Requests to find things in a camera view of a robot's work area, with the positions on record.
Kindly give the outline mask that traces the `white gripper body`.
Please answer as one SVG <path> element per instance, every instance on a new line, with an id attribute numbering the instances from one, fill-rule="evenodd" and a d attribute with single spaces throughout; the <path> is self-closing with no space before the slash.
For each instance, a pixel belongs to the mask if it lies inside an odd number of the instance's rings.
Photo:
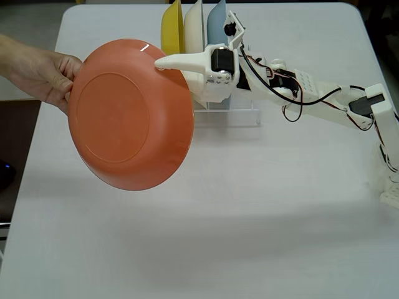
<path id="1" fill-rule="evenodd" d="M 206 53 L 210 66 L 206 72 L 206 91 L 251 90 L 236 51 L 222 44 L 210 44 Z"/>

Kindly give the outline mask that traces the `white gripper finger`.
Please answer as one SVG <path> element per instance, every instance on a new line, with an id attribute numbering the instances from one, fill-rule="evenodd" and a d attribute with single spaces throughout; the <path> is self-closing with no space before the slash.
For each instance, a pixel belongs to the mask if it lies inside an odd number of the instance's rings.
<path id="1" fill-rule="evenodd" d="M 190 71 L 181 73 L 193 98 L 199 103 L 220 103 L 228 98 L 233 90 L 232 76 L 227 72 L 213 75 Z"/>
<path id="2" fill-rule="evenodd" d="M 193 54 L 173 54 L 155 61 L 158 70 L 180 70 L 206 74 L 210 71 L 209 57 L 206 48 L 203 52 Z"/>

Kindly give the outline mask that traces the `person's bare hand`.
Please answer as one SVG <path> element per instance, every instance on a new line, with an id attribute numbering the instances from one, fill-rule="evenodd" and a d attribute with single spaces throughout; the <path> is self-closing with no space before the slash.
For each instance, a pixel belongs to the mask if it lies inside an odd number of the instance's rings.
<path id="1" fill-rule="evenodd" d="M 13 41 L 6 78 L 23 92 L 67 114 L 69 94 L 82 61 Z"/>

